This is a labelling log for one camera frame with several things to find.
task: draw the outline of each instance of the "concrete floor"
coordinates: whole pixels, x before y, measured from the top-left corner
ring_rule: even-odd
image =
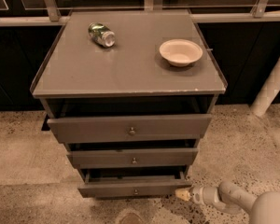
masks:
[[[244,213],[176,197],[98,201],[83,199],[82,181],[51,132],[41,132],[44,112],[0,112],[1,223],[119,223],[129,212],[145,223],[248,223]],[[280,191],[280,105],[263,118],[247,105],[218,105],[189,170],[194,185],[230,180],[255,195]]]

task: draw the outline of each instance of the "aluminum can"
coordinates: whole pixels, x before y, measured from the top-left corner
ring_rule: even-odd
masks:
[[[115,43],[115,34],[101,23],[90,24],[88,33],[92,40],[105,48],[110,48]]]

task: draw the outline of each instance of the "dresser top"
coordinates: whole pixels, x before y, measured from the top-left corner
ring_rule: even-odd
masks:
[[[105,49],[88,27],[100,22],[116,35]],[[172,67],[160,53],[170,39],[203,49],[193,67]],[[74,12],[33,90],[36,98],[151,96],[224,93],[215,67],[186,10]]]

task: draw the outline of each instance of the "open drawer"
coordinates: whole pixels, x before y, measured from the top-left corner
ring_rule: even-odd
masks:
[[[199,139],[211,115],[161,115],[49,119],[59,143]]]
[[[194,140],[70,144],[67,157],[74,168],[116,168],[192,165]]]
[[[49,99],[56,118],[206,114],[214,94]]]
[[[94,198],[163,196],[190,186],[182,167],[87,170],[81,195]]]

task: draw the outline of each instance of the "white bowl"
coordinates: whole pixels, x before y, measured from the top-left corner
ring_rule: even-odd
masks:
[[[174,39],[161,44],[160,54],[171,65],[183,67],[198,61],[203,56],[203,50],[194,42]]]

